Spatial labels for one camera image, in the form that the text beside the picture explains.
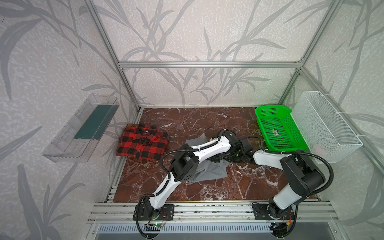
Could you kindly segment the grey long sleeve shirt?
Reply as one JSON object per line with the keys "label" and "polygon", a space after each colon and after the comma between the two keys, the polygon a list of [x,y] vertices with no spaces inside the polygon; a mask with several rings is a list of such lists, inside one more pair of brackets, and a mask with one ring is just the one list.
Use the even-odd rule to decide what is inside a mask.
{"label": "grey long sleeve shirt", "polygon": [[203,140],[207,140],[205,134],[197,139],[186,141],[192,149],[198,150],[193,154],[199,157],[197,170],[188,180],[191,183],[227,177],[226,168],[229,163],[225,163],[219,154],[226,153],[231,148],[229,140],[224,136],[205,143]]}

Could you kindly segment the green plastic basket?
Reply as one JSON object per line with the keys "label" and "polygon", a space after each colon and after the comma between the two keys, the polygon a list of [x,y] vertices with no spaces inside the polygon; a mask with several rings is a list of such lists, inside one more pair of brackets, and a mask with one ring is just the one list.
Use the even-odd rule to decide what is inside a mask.
{"label": "green plastic basket", "polygon": [[[261,106],[255,109],[268,150],[295,152],[309,149],[291,113],[292,110],[282,105]],[[273,129],[278,130],[280,135],[275,136]]]}

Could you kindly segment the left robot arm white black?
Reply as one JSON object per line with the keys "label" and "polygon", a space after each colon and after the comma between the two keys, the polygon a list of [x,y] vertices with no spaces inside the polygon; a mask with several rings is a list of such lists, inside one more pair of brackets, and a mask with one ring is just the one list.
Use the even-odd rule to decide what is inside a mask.
{"label": "left robot arm white black", "polygon": [[166,176],[152,194],[144,195],[139,201],[139,206],[144,207],[144,216],[152,219],[158,215],[174,190],[192,178],[204,161],[222,160],[231,154],[239,153],[241,149],[242,143],[236,134],[222,130],[209,142],[197,146],[185,144],[178,150],[164,154],[164,157],[173,155],[171,166],[166,168],[164,159],[161,158],[160,166],[166,172]]}

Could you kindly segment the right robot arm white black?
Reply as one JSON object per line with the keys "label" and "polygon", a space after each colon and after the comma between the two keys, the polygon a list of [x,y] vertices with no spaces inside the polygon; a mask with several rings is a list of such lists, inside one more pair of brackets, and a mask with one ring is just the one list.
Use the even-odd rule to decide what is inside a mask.
{"label": "right robot arm white black", "polygon": [[287,178],[288,184],[269,200],[267,211],[272,219],[281,218],[291,205],[301,203],[326,181],[306,152],[288,155],[267,153],[253,150],[247,137],[241,137],[240,140],[244,146],[243,152],[253,164],[280,169]]}

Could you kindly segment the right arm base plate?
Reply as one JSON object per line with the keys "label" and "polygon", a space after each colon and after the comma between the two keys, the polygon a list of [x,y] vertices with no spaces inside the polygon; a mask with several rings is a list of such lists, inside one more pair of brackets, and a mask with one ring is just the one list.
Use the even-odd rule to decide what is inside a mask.
{"label": "right arm base plate", "polygon": [[256,220],[291,220],[294,214],[292,207],[281,210],[275,204],[253,202],[251,207]]}

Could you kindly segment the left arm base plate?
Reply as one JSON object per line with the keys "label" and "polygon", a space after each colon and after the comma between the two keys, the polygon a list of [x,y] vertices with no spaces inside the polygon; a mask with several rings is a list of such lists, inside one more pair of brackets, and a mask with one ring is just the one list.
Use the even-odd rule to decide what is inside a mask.
{"label": "left arm base plate", "polygon": [[152,207],[145,205],[136,205],[133,215],[134,221],[149,221],[149,220],[173,220],[175,205],[166,204],[158,210],[153,210]]}

